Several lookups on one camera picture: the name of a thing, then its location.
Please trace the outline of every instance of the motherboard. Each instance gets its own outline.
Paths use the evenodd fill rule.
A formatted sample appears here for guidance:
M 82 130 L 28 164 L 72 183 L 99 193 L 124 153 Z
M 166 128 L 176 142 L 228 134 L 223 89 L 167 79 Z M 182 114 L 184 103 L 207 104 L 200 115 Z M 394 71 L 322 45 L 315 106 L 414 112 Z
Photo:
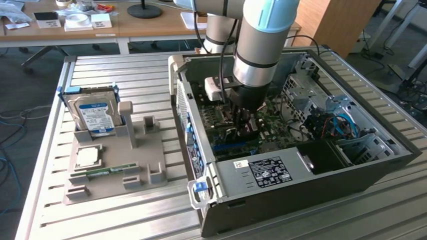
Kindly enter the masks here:
M 230 115 L 230 105 L 222 101 L 210 101 L 202 85 L 194 86 L 192 89 L 195 88 L 198 88 L 195 100 L 203 126 L 218 161 L 274 152 L 290 148 L 304 140 L 303 134 L 298 136 L 291 134 L 291 126 L 282 117 L 274 97 L 266 100 L 256 116 L 251 119 L 256 135 L 239 137 L 236 123 Z

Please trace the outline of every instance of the blue cable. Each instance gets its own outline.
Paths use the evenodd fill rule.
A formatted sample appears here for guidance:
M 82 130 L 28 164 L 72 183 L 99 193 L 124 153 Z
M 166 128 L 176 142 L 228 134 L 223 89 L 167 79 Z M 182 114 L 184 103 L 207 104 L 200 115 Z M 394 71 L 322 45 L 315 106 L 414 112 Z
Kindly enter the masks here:
M 15 206 L 19 204 L 20 202 L 20 199 L 21 199 L 21 185 L 20 185 L 20 181 L 19 181 L 19 176 L 16 174 L 16 171 L 15 171 L 15 167 L 12 165 L 12 163 L 9 163 L 9 161 L 0 157 L 0 160 L 5 162 L 5 164 L 8 164 L 9 168 L 12 169 L 12 174 L 13 174 L 13 178 L 15 178 L 15 181 L 16 181 L 16 186 L 17 186 L 17 196 L 16 196 L 16 200 L 15 202 L 7 207 L 7 209 L 3 210 L 3 212 L 0 212 L 0 217 L 3 216 L 3 214 L 7 213 L 7 211 L 12 208 L 15 208 Z
M 21 128 L 21 135 L 20 135 L 20 137 L 19 137 L 19 138 L 16 139 L 16 141 L 12 142 L 9 145 L 1 147 L 0 150 L 3 150 L 3 149 L 7 149 L 8 147 L 11 147 L 13 144 L 16 144 L 16 143 L 24 138 L 24 136 L 25 136 L 25 134 L 27 134 L 27 128 L 24 127 L 24 125 L 11 124 L 11 123 L 7 123 L 7 122 L 4 122 L 4 121 L 0 121 L 0 124 L 8 125 L 8 126 L 16 126 L 16 127 L 20 127 L 20 128 Z
M 347 114 L 342 113 L 342 114 L 339 114 L 336 117 L 342 117 L 342 118 L 344 118 L 344 119 L 348 121 L 350 127 L 351 127 L 352 130 L 354 130 L 355 137 L 358 138 L 358 137 L 359 137 L 358 128 L 356 128 L 356 125 L 355 125 L 352 119 L 350 118 L 350 116 L 348 116 Z M 339 126 L 338 126 L 339 123 L 338 123 L 336 117 L 334 117 L 334 126 L 336 127 L 338 132 L 339 132 L 342 135 L 344 135 L 343 130 L 342 130 L 342 129 L 339 128 Z

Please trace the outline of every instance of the white box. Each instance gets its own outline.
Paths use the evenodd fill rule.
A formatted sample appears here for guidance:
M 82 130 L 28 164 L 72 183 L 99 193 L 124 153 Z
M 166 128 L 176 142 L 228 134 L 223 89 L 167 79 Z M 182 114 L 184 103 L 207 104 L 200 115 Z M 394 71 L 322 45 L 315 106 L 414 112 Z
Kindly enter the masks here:
M 112 27 L 112 21 L 110 19 L 110 14 L 94 14 L 91 16 L 91 22 L 95 29 L 104 29 Z
M 366 41 L 368 42 L 371 39 L 371 36 L 364 32 L 364 36 L 363 36 L 363 32 L 360 33 L 359 35 L 359 39 L 352 47 L 352 50 L 351 50 L 351 54 L 358 54 L 362 52 L 362 49 L 366 47 Z
M 64 30 L 65 32 L 74 32 L 74 31 L 84 31 L 84 30 L 94 30 L 92 24 L 88 23 L 87 25 L 83 26 L 71 26 L 70 24 L 64 24 Z
M 33 16 L 41 29 L 59 28 L 61 26 L 56 12 L 35 12 Z

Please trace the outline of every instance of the blue cable on floor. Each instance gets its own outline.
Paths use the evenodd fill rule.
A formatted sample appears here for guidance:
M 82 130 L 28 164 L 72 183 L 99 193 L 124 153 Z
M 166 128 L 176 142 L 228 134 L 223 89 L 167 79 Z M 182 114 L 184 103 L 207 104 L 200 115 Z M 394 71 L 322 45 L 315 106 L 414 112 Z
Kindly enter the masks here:
M 1 149 L 9 148 L 13 144 L 16 144 L 16 143 L 24 138 L 24 136 L 25 136 L 25 134 L 27 134 L 27 128 L 25 128 L 24 125 L 11 124 L 11 123 L 7 123 L 7 122 L 4 122 L 4 121 L 0 121 L 0 124 L 8 125 L 8 126 L 16 126 L 16 127 L 20 127 L 20 128 L 21 128 L 21 135 L 20 135 L 20 137 L 19 137 L 19 138 L 16 139 L 16 141 L 12 142 L 9 145 L 7 145 L 7 146 L 4 146 L 4 147 L 0 147 L 0 150 L 1 150 Z
M 24 125 L 20 125 L 20 124 L 11 124 L 11 123 L 7 123 L 4 121 L 0 121 L 0 124 L 4 124 L 4 125 L 8 125 L 8 126 L 16 126 L 16 127 L 20 127 L 21 128 L 21 135 L 19 136 L 19 138 L 7 146 L 1 147 L 0 150 L 4 150 L 7 148 L 9 148 L 13 144 L 16 144 L 25 136 L 27 134 L 27 128 Z M 21 199 L 21 185 L 20 185 L 20 180 L 19 180 L 19 175 L 16 173 L 16 170 L 15 170 L 15 167 L 13 167 L 13 164 L 4 158 L 4 157 L 0 157 L 0 161 L 4 162 L 5 165 L 8 165 L 9 169 L 12 170 L 12 175 L 13 175 L 13 178 L 15 178 L 15 181 L 16 181 L 16 186 L 17 186 L 17 196 L 16 196 L 16 200 L 15 202 L 0 212 L 0 217 L 8 212 L 9 209 L 13 209 L 15 206 L 19 204 L 20 202 L 20 199 Z
M 12 174 L 13 174 L 13 178 L 16 181 L 16 185 L 17 185 L 17 196 L 16 196 L 16 200 L 15 202 L 9 205 L 9 207 L 7 209 L 3 210 L 3 212 L 0 212 L 0 217 L 3 216 L 3 214 L 7 213 L 7 211 L 12 208 L 15 208 L 15 206 L 19 204 L 20 199 L 21 199 L 21 185 L 20 185 L 20 181 L 19 181 L 19 176 L 16 174 L 16 170 L 15 167 L 12 165 L 12 163 L 3 157 L 0 157 L 0 160 L 4 161 L 5 164 L 8 164 L 8 167 L 12 169 Z

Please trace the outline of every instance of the aluminum extrusion table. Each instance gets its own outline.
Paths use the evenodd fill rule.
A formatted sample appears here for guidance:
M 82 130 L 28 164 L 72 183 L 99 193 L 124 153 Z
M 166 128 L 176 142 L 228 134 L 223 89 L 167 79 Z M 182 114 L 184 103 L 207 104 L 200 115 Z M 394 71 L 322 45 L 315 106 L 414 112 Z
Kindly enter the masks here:
M 116 82 L 134 102 L 132 119 L 160 120 L 168 185 L 74 205 L 61 204 L 75 122 L 57 96 L 41 142 L 16 239 L 200 239 L 196 211 L 168 94 L 168 56 L 184 52 L 84 56 L 65 62 L 59 86 Z M 334 55 L 326 63 L 402 131 L 423 154 L 364 192 L 210 239 L 418 239 L 427 236 L 427 130 Z M 332 94 L 340 89 L 320 78 Z

